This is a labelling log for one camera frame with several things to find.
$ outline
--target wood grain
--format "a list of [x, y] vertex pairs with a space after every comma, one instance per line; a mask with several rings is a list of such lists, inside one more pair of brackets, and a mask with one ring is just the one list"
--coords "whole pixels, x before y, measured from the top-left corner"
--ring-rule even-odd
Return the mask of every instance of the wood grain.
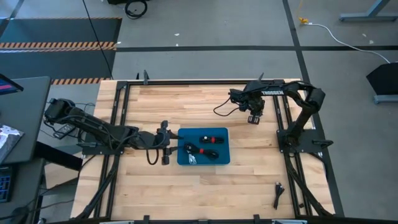
[[[177, 164], [177, 153], [174, 153], [169, 166], [162, 166], [160, 162], [150, 166], [144, 151], [126, 149], [118, 170], [113, 220], [142, 220], [144, 215], [150, 215], [153, 220], [248, 219], [254, 214], [260, 214], [261, 218], [294, 217], [284, 159], [278, 150], [272, 98], [266, 98], [259, 125], [247, 124], [249, 113], [237, 111], [228, 117], [213, 113], [213, 108], [228, 98], [230, 88], [243, 87], [162, 85], [131, 88], [126, 125], [152, 133], [163, 120], [169, 121], [169, 128], [175, 133], [179, 128], [227, 127], [231, 162], [227, 166], [183, 167]], [[115, 88], [116, 81], [101, 82], [95, 116], [109, 121]], [[289, 104], [295, 120], [301, 108], [291, 99]], [[225, 114], [235, 107], [227, 103], [218, 112]], [[306, 128], [312, 128], [311, 122]], [[150, 158], [155, 159], [154, 151], [150, 152]], [[102, 157], [97, 156], [82, 170], [72, 217], [82, 211], [98, 188], [101, 163]], [[333, 213], [323, 164], [304, 154], [302, 163], [308, 187]], [[278, 210], [272, 207], [275, 182], [281, 182], [286, 188]], [[300, 190], [297, 193], [302, 201]], [[102, 215], [107, 196], [104, 198]]]

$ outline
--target white cable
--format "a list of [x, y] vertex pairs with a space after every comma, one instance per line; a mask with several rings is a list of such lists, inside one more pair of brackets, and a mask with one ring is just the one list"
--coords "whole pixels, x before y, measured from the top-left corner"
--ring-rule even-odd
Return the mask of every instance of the white cable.
[[374, 51], [371, 51], [371, 50], [362, 50], [362, 49], [359, 49], [359, 48], [356, 48], [356, 47], [353, 47], [353, 46], [351, 46], [351, 45], [348, 45], [348, 44], [346, 44], [346, 43], [341, 42], [340, 40], [338, 40], [338, 39], [331, 33], [330, 29], [327, 28], [327, 27], [324, 26], [324, 25], [321, 25], [321, 24], [313, 24], [313, 23], [311, 23], [311, 22], [309, 22], [309, 23], [304, 23], [304, 25], [308, 25], [308, 26], [320, 26], [320, 27], [323, 27], [323, 28], [325, 28], [327, 31], [329, 31], [329, 34], [331, 35], [331, 37], [334, 38], [334, 40], [337, 41], [338, 43], [343, 44], [343, 45], [345, 45], [345, 46], [347, 46], [347, 47], [351, 47], [352, 49], [358, 50], [358, 51], [360, 51], [360, 52], [366, 52], [366, 53], [372, 53], [372, 54], [378, 55], [378, 56], [380, 56], [381, 58], [383, 58], [387, 63], [390, 63], [390, 61], [388, 61], [388, 59], [386, 59], [383, 55], [381, 55], [381, 54], [379, 54], [379, 53], [377, 53], [377, 52], [374, 52]]

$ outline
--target yellow plug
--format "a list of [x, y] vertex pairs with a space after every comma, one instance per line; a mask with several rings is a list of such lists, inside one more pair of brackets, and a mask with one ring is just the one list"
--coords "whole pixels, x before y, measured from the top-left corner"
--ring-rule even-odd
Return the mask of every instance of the yellow plug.
[[299, 17], [298, 19], [300, 20], [301, 24], [309, 23], [309, 20], [306, 18]]

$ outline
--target black metal frame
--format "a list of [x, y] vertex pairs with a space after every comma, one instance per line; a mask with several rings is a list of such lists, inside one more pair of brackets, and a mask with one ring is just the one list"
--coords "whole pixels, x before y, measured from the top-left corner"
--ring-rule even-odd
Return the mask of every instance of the black metal frame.
[[[111, 124], [114, 124], [116, 121], [116, 116], [118, 113], [118, 105], [119, 105], [119, 99], [120, 99], [120, 94], [121, 90], [125, 88], [124, 92], [124, 100], [123, 100], [123, 108], [122, 108], [122, 113], [121, 113], [121, 120], [120, 120], [120, 125], [125, 125], [126, 122], [126, 116], [127, 116], [127, 107], [128, 107], [128, 101], [129, 101], [129, 92], [130, 88], [132, 86], [136, 85], [245, 85], [248, 81], [251, 80], [134, 80], [134, 81], [118, 81], [117, 87], [116, 87], [116, 92], [115, 92], [115, 97], [114, 97], [114, 103], [113, 103], [113, 109], [112, 109], [112, 116], [111, 116]], [[289, 107], [289, 102], [287, 101], [287, 97], [283, 96], [283, 105], [286, 113], [286, 118], [288, 124], [292, 122], [292, 117], [290, 113], [290, 107]], [[280, 112], [280, 106], [279, 106], [279, 100], [277, 96], [273, 96], [274, 100], [274, 106], [275, 106], [275, 113], [277, 116], [277, 122], [278, 122], [278, 127], [280, 130], [283, 130], [283, 122], [282, 122], [282, 115]], [[328, 154], [328, 149], [325, 148], [324, 152]], [[291, 165], [290, 161], [290, 156], [289, 154], [284, 154], [285, 158], [285, 163], [286, 166], [288, 167], [288, 162]], [[114, 162], [119, 163], [120, 155], [116, 155], [114, 157]], [[300, 180], [305, 184], [305, 177], [303, 174], [303, 168], [302, 168], [302, 163], [301, 163], [301, 158], [299, 153], [296, 153], [294, 155], [295, 163], [297, 166], [297, 174]], [[324, 157], [323, 162], [325, 163], [326, 167], [331, 167], [331, 161], [330, 158]], [[99, 186], [103, 183], [106, 173], [108, 170], [108, 165], [109, 165], [109, 156], [104, 156], [104, 161], [103, 161], [103, 166], [101, 170], [101, 176], [99, 180]], [[336, 213], [336, 216], [334, 217], [314, 217], [312, 216], [312, 209], [310, 206], [310, 203], [308, 201], [307, 195], [303, 193], [303, 204], [305, 207], [306, 215], [301, 215], [300, 214], [300, 207], [298, 203], [298, 198], [297, 198], [297, 191], [295, 188], [295, 181], [294, 178], [289, 174], [288, 172], [288, 180], [289, 180], [289, 187], [290, 187], [290, 194], [292, 196], [292, 204], [294, 208], [294, 214], [295, 214], [295, 219], [297, 220], [308, 220], [311, 222], [309, 223], [389, 223], [389, 221], [382, 221], [382, 220], [367, 220], [367, 219], [356, 219], [356, 218], [344, 218], [343, 213]], [[116, 178], [117, 178], [117, 172], [114, 175], [114, 178], [111, 181], [110, 188], [109, 188], [109, 197], [108, 197], [108, 202], [107, 202], [107, 208], [106, 208], [106, 215], [105, 217], [100, 217], [100, 210], [101, 210], [101, 201], [102, 198], [99, 200], [98, 204], [96, 205], [95, 211], [94, 211], [94, 218], [87, 218], [83, 220], [71, 220], [69, 222], [60, 222], [60, 223], [74, 223], [74, 222], [79, 222], [79, 223], [99, 223], [99, 222], [110, 222], [111, 221], [111, 215], [112, 215], [112, 207], [113, 207], [113, 200], [114, 200], [114, 194], [116, 190]], [[333, 172], [329, 171], [328, 178], [327, 178], [328, 184], [330, 187], [336, 187], [336, 180], [334, 177]], [[333, 205], [335, 206], [336, 211], [342, 211], [342, 206], [340, 203], [335, 204], [335, 202], [340, 202], [340, 196], [337, 194], [331, 194]], [[192, 223], [192, 224], [204, 224], [204, 223], [272, 223], [271, 219], [260, 219], [259, 215], [254, 215], [253, 219], [250, 220], [154, 220], [154, 221], [149, 221], [149, 216], [146, 215], [143, 217], [143, 220], [134, 220], [134, 223], [175, 223], [175, 224], [182, 224], [182, 223]]]

